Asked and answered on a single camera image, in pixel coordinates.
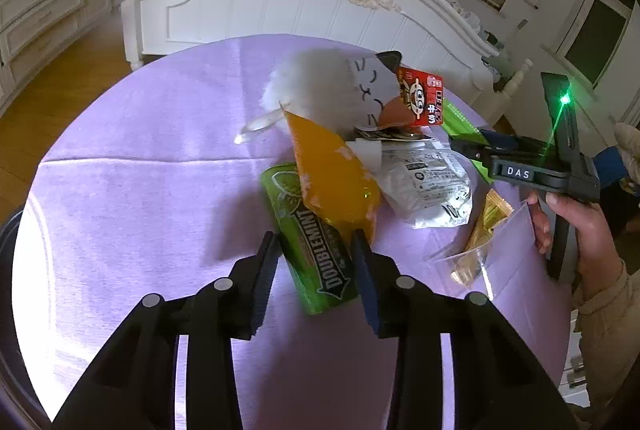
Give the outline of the person right hand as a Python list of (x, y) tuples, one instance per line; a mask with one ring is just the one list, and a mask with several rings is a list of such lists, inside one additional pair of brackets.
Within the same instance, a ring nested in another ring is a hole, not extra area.
[(590, 300), (612, 287), (623, 274), (624, 262), (617, 253), (600, 206), (585, 205), (554, 193), (547, 193), (544, 201), (576, 231), (577, 272), (580, 275), (582, 300)]

